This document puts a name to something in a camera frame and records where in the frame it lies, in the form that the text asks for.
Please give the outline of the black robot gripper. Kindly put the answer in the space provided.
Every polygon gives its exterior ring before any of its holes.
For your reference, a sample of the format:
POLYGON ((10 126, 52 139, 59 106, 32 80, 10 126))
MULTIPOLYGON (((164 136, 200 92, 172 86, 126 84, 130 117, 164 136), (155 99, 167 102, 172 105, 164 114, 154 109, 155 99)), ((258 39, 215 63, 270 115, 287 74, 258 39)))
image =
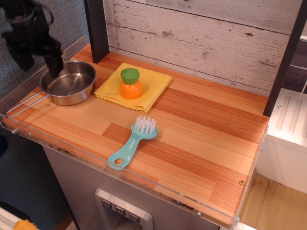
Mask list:
POLYGON ((45 56, 46 65, 53 78, 57 78, 63 70, 61 44, 49 34, 48 22, 39 16, 17 16, 9 18, 12 29, 4 31, 1 36, 6 39, 9 53, 24 71, 28 71, 33 65, 32 52, 45 56))

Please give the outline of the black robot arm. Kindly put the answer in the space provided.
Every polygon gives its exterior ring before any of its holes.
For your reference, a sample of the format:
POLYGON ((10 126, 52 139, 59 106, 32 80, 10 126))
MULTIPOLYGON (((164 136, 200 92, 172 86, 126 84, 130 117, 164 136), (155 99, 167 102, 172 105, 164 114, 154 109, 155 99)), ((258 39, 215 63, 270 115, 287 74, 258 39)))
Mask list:
POLYGON ((1 37, 18 66, 28 71, 35 63, 32 55, 39 55, 56 78, 63 70, 63 59, 61 43, 49 34, 49 26, 54 22, 52 12, 48 22, 44 14, 47 7, 34 0, 2 0, 0 7, 12 27, 1 37))

